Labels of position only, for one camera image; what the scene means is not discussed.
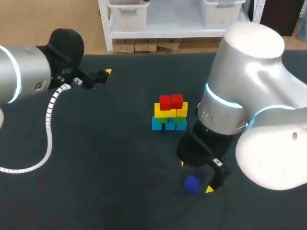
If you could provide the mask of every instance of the white cable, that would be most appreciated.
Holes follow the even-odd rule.
[[[36,165],[26,168],[26,169],[6,169],[3,167],[0,167],[0,171],[4,173],[27,173],[30,171],[33,171],[35,169],[38,169],[41,167],[43,164],[46,163],[46,161],[49,159],[52,151],[52,132],[51,132],[51,115],[52,115],[52,110],[53,110],[53,105],[54,102],[56,101],[57,97],[60,95],[61,92],[65,90],[71,89],[71,86],[68,84],[63,84],[60,86],[52,95],[48,108],[47,108],[47,113],[46,113],[46,133],[47,133],[47,151],[44,156],[44,158],[37,163]]]

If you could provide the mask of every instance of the toy block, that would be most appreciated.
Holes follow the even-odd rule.
[[[167,122],[170,123],[170,124],[173,124],[174,123],[174,118],[173,117],[168,118]]]
[[[186,118],[184,118],[184,123],[183,124],[177,124],[176,125],[176,130],[177,131],[187,130],[187,120],[186,120]]]
[[[167,123],[167,117],[157,118],[158,123]]]
[[[165,111],[160,110],[160,103],[154,104],[154,117],[156,117],[156,118],[164,118],[165,117]]]
[[[188,115],[188,103],[187,102],[184,102],[182,104],[182,109],[177,109],[176,115],[187,117]]]
[[[161,95],[160,96],[160,110],[166,111],[171,110],[171,101],[172,98],[170,95]]]
[[[174,118],[174,123],[175,124],[183,124],[185,120],[185,117],[183,116],[177,116]]]
[[[152,118],[152,130],[161,131],[162,124],[158,123],[158,119],[153,116]]]
[[[176,117],[176,109],[165,111],[165,117]]]
[[[167,131],[175,131],[176,125],[174,123],[165,123],[165,130]]]
[[[201,184],[200,179],[190,175],[184,180],[183,188],[188,193],[196,194],[196,191],[199,188],[200,184]]]
[[[182,94],[172,94],[172,109],[182,109]]]

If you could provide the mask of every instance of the cyan block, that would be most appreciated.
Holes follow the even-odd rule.
[[[184,123],[176,125],[176,130],[177,131],[187,130],[187,119],[186,118],[184,118]]]
[[[170,123],[170,124],[173,124],[174,123],[174,118],[173,117],[168,118],[167,122]]]
[[[152,118],[152,130],[161,131],[162,123],[158,123],[158,119],[153,116]]]
[[[176,125],[174,123],[166,123],[165,124],[165,130],[175,131],[176,130]]]
[[[200,179],[193,175],[188,176],[183,182],[183,188],[185,191],[191,194],[196,194],[198,187],[200,186]]]

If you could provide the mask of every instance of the screw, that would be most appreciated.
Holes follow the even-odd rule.
[[[42,88],[43,84],[41,82],[37,83],[35,85],[35,90],[40,90]]]

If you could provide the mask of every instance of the dark blue cube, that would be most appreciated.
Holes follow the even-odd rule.
[[[195,194],[200,184],[201,184],[200,179],[190,175],[184,180],[183,188],[188,193]]]

